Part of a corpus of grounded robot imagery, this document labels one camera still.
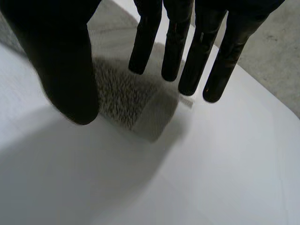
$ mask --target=gray fuzzy fabric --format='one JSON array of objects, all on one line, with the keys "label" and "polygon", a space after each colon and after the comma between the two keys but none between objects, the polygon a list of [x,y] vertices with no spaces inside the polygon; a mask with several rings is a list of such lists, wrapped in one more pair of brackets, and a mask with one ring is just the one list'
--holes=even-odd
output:
[{"label": "gray fuzzy fabric", "polygon": [[[178,94],[160,75],[163,45],[155,45],[143,75],[128,70],[137,21],[110,0],[102,1],[88,23],[99,93],[99,113],[150,141],[171,120]],[[0,15],[0,41],[24,51]]]}]

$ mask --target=black rubber finger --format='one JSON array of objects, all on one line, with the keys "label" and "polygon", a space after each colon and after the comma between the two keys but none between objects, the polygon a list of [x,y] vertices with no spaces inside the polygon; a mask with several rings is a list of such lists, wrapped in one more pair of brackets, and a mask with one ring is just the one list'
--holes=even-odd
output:
[{"label": "black rubber finger", "polygon": [[[66,2],[49,2],[60,3],[67,6]],[[98,90],[84,21],[93,10],[81,11],[82,16],[73,20],[66,16],[68,11],[54,14],[52,7],[42,8],[37,1],[9,0],[0,6],[53,105],[77,124],[92,122],[99,112]]]},{"label": "black rubber finger", "polygon": [[179,92],[186,96],[195,93],[211,49],[218,34],[225,10],[196,7],[196,30],[187,55],[180,82]]},{"label": "black rubber finger", "polygon": [[226,32],[203,90],[205,101],[215,103],[222,97],[247,40],[267,17],[249,17],[229,12]]},{"label": "black rubber finger", "polygon": [[166,81],[173,82],[177,78],[189,25],[190,18],[185,22],[169,22],[161,71],[162,77]]},{"label": "black rubber finger", "polygon": [[137,27],[135,44],[128,68],[137,74],[143,74],[159,28],[161,11],[156,16],[142,16]]}]

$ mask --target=gray floor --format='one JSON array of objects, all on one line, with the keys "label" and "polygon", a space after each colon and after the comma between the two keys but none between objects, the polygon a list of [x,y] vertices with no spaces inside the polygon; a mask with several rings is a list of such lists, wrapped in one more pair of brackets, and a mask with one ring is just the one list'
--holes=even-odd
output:
[{"label": "gray floor", "polygon": [[[248,40],[239,65],[300,118],[299,12],[299,0],[285,1]],[[224,20],[217,46],[225,29]]]}]

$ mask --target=white surface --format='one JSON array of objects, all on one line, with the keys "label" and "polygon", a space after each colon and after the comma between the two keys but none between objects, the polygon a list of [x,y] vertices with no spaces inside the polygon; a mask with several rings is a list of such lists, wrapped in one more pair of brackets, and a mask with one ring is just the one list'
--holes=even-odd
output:
[{"label": "white surface", "polygon": [[155,144],[100,117],[69,123],[3,46],[0,107],[1,224],[300,224],[300,121],[240,67]]}]

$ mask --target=white table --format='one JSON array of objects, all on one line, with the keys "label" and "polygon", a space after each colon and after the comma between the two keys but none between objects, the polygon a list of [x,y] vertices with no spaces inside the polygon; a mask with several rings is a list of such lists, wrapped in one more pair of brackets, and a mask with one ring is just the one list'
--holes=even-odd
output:
[{"label": "white table", "polygon": [[[138,18],[132,1],[117,2]],[[157,41],[166,28],[164,14]],[[300,121],[240,67],[205,103],[216,54],[193,108],[179,104],[149,144],[101,117],[66,121],[27,60],[0,46],[0,223],[300,224]]]}]

